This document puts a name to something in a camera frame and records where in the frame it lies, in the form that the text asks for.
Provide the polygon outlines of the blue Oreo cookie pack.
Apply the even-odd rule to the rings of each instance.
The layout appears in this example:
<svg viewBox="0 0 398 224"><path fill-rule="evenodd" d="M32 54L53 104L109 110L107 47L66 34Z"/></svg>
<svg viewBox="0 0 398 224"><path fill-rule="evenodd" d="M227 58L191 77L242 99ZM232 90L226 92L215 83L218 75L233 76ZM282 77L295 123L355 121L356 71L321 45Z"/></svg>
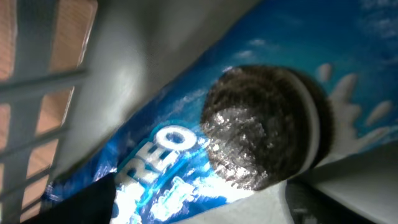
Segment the blue Oreo cookie pack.
<svg viewBox="0 0 398 224"><path fill-rule="evenodd" d="M114 174L110 223L177 223L287 184L294 222L360 222L297 179L390 142L397 2L264 1L43 201Z"/></svg>

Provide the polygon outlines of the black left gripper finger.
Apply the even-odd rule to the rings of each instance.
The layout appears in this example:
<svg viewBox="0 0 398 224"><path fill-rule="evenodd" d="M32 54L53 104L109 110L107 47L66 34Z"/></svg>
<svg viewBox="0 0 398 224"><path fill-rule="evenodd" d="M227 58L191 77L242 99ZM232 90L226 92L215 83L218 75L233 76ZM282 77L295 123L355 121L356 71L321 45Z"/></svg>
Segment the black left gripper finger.
<svg viewBox="0 0 398 224"><path fill-rule="evenodd" d="M108 174L22 224L109 224L115 196L114 174Z"/></svg>

